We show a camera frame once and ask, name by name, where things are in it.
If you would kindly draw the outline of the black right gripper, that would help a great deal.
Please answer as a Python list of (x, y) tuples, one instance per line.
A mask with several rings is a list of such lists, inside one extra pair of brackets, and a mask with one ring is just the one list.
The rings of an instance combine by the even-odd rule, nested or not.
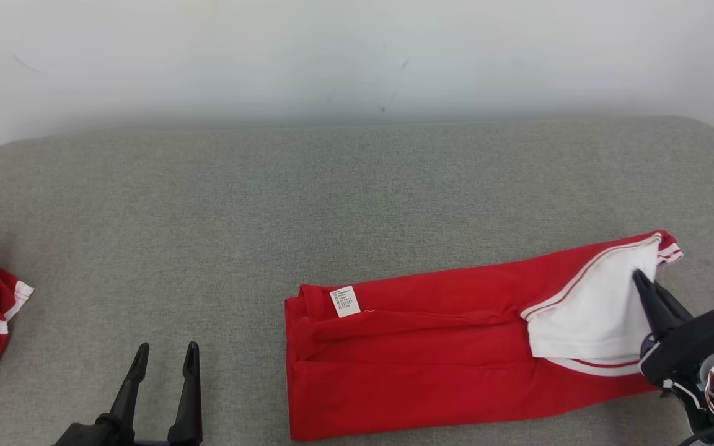
[[(714, 354), (714, 310), (694, 318), (671, 291), (651, 281), (643, 271), (633, 272), (633, 282), (651, 337), (660, 341), (647, 352), (640, 369), (647, 382), (660, 387), (667, 378), (685, 375)], [(686, 322), (669, 332), (674, 318)]]

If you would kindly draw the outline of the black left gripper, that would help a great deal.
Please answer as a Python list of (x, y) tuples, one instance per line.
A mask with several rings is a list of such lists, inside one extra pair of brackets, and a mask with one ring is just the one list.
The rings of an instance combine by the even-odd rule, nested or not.
[(202, 445), (201, 367), (197, 342), (188, 344), (182, 366), (184, 383), (168, 440), (136, 440), (133, 429), (139, 385), (146, 374), (149, 344), (142, 343), (122, 381), (109, 415), (94, 424), (72, 423), (54, 445)]

